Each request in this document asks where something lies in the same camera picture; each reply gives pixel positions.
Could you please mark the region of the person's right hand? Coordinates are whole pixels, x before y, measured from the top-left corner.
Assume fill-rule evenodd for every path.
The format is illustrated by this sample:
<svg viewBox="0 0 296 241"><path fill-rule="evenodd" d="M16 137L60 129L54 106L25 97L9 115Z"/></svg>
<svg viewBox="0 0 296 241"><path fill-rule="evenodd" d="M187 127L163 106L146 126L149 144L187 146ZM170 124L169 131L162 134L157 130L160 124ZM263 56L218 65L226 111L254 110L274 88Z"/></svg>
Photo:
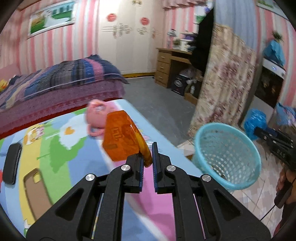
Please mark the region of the person's right hand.
<svg viewBox="0 0 296 241"><path fill-rule="evenodd" d="M280 177L276 186L275 205L282 208L284 204L295 202L295 171L291 171L286 164L283 164Z"/></svg>

